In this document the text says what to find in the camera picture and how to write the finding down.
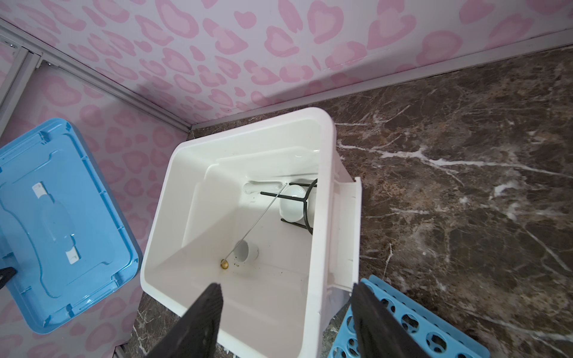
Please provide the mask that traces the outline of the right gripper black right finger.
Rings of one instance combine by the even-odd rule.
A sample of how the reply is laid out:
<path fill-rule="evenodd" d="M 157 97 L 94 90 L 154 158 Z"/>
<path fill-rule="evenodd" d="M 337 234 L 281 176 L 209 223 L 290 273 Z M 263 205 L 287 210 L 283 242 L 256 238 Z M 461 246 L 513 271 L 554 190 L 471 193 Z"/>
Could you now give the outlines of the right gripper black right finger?
<path fill-rule="evenodd" d="M 352 290 L 351 309 L 362 357 L 427 357 L 365 283 Z"/>

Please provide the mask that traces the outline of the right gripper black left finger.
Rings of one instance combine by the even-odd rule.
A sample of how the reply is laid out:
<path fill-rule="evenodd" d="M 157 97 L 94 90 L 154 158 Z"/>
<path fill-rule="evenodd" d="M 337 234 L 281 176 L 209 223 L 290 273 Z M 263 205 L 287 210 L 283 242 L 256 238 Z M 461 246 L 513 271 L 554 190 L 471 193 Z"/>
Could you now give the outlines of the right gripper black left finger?
<path fill-rule="evenodd" d="M 214 357 L 222 309 L 222 287 L 211 283 L 146 357 Z"/>

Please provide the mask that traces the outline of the thin glass stirring rod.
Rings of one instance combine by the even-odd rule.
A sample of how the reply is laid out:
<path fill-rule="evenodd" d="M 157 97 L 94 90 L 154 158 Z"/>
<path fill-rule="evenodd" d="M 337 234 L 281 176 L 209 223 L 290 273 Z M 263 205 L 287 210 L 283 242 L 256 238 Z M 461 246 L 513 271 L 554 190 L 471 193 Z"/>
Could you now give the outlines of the thin glass stirring rod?
<path fill-rule="evenodd" d="M 228 258 L 235 252 L 235 250 L 241 246 L 242 242 L 246 239 L 246 237 L 256 228 L 258 222 L 265 216 L 265 214 L 269 211 L 269 209 L 273 206 L 274 202 L 277 200 L 277 198 L 279 197 L 280 194 L 282 194 L 282 192 L 284 191 L 284 189 L 287 187 L 288 183 L 285 183 L 282 188 L 279 190 L 279 192 L 277 194 L 275 194 L 273 200 L 270 201 L 269 205 L 267 206 L 267 208 L 264 210 L 264 212 L 259 216 L 259 218 L 255 221 L 255 223 L 246 231 L 245 235 L 241 238 L 241 240 L 239 240 L 235 246 L 233 247 L 233 249 L 226 255 L 226 257 L 224 259 L 221 260 L 220 262 L 220 267 L 223 270 L 227 270 L 229 267 L 229 263 L 228 263 Z"/>

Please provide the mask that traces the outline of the small white crucible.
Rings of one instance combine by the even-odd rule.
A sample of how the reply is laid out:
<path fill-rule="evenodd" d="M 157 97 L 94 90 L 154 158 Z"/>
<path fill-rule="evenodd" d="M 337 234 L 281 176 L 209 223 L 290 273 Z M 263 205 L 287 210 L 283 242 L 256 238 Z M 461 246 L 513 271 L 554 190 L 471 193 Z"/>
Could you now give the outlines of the small white crucible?
<path fill-rule="evenodd" d="M 248 240 L 242 240 L 240 243 L 237 243 L 233 251 L 234 260 L 238 264 L 253 263 L 258 258 L 258 255 L 258 246 Z"/>

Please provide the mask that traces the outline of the black wire ring stand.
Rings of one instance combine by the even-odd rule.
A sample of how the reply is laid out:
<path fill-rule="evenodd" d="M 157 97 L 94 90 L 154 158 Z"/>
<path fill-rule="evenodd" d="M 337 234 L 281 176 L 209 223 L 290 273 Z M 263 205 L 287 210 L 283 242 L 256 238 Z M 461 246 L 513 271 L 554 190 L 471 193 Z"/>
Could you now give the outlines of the black wire ring stand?
<path fill-rule="evenodd" d="M 281 221 L 289 225 L 294 225 L 297 228 L 305 229 L 310 235 L 313 235 L 313 226 L 311 225 L 311 220 L 310 220 L 310 197 L 313 190 L 318 187 L 318 180 L 315 179 L 312 182 L 288 182 L 287 186 L 289 185 L 299 185 L 306 189 L 306 195 L 304 199 L 298 198 L 298 201 L 302 201 L 304 204 L 304 210 L 303 210 L 304 217 L 300 222 L 287 222 L 282 218 Z M 274 198 L 275 194 L 277 194 L 278 192 L 261 191 L 260 194 Z M 288 196 L 280 194 L 278 200 L 280 201 L 281 198 L 288 198 Z"/>

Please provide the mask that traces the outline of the white plastic storage box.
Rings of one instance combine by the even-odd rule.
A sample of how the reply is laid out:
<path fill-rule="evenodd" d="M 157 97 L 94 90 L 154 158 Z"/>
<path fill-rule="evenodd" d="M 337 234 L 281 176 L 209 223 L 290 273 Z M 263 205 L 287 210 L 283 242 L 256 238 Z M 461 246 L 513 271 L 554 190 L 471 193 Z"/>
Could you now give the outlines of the white plastic storage box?
<path fill-rule="evenodd" d="M 183 315 L 222 287 L 219 344 L 239 357 L 318 357 L 322 334 L 359 279 L 361 199 L 333 119 L 311 107 L 180 144 L 141 268 L 143 290 Z M 288 182 L 312 182 L 313 235 L 281 221 L 277 199 L 246 237 L 258 258 L 220 262 Z"/>

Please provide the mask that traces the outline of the white evaporating dish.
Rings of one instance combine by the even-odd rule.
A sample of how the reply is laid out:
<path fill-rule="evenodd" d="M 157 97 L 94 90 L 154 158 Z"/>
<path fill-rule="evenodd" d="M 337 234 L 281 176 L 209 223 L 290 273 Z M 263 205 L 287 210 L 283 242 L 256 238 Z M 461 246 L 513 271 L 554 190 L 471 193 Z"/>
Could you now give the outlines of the white evaporating dish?
<path fill-rule="evenodd" d="M 288 198 L 281 198 L 279 201 L 279 213 L 282 219 L 287 222 L 300 222 L 304 217 L 304 204 L 298 198 L 304 199 L 306 189 L 299 185 L 289 185 L 282 195 Z"/>

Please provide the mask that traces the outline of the blue plastic box lid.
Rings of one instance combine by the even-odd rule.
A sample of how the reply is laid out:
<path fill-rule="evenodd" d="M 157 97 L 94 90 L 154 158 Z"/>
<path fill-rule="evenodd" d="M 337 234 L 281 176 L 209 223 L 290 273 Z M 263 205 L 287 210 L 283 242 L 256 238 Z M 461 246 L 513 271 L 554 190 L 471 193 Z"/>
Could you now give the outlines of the blue plastic box lid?
<path fill-rule="evenodd" d="M 1 267 L 50 334 L 132 280 L 143 254 L 81 133 L 49 119 L 1 149 Z"/>

